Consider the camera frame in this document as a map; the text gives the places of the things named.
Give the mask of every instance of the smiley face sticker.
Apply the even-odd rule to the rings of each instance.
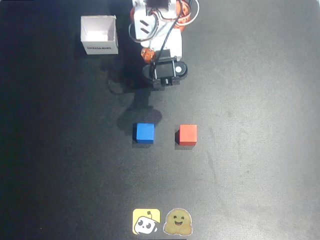
[[[163,231],[169,235],[189,236],[192,234],[192,219],[189,212],[183,208],[171,210],[165,219]]]

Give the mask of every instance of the red cube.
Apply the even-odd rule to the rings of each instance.
[[[179,131],[179,144],[182,146],[194,146],[197,143],[197,125],[182,124]]]

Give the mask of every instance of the robot logo sticker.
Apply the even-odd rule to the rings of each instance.
[[[191,235],[193,229],[189,212],[183,208],[175,208],[171,210],[166,216],[163,231],[169,235]]]
[[[158,209],[137,208],[133,211],[132,231],[135,235],[155,233],[160,220]]]

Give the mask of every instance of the blue cube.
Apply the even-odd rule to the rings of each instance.
[[[155,140],[155,125],[153,123],[138,123],[136,125],[136,141],[139,144],[153,144]]]

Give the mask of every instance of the cardboard box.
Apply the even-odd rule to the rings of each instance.
[[[81,42],[88,55],[118,54],[116,16],[81,16]]]

